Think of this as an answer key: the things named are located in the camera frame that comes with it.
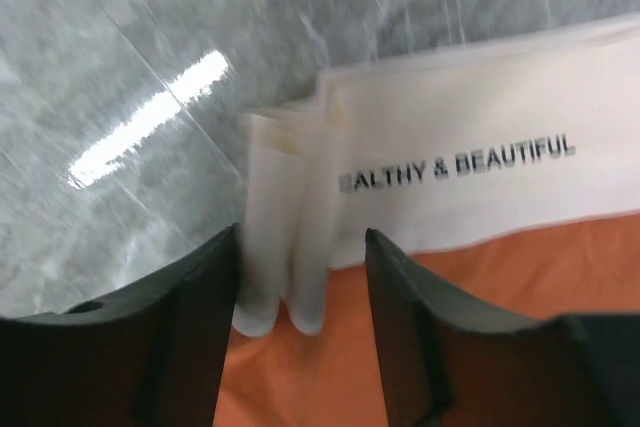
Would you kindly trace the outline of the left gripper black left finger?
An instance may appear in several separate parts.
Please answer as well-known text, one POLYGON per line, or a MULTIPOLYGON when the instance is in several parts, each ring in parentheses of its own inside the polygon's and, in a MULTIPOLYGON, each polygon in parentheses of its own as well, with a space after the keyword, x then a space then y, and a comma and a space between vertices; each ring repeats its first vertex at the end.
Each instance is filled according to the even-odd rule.
POLYGON ((239 286, 238 229, 63 313, 1 322, 5 426, 209 426, 239 286))

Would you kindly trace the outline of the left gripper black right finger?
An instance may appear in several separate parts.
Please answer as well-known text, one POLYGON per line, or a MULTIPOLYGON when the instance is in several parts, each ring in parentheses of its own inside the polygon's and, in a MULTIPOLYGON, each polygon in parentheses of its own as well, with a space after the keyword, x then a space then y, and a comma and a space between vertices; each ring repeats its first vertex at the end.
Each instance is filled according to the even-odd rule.
POLYGON ((464 291, 366 233, 369 302, 392 426, 635 426, 639 317, 537 320, 464 291))

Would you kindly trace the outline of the orange underwear with beige waistband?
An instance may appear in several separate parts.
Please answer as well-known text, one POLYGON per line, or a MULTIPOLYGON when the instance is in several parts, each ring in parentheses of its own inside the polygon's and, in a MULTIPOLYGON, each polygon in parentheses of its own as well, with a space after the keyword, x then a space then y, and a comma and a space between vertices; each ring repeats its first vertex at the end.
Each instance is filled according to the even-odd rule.
POLYGON ((639 317, 639 19, 324 72, 247 117, 218 426, 392 426, 366 233, 548 320, 639 317))

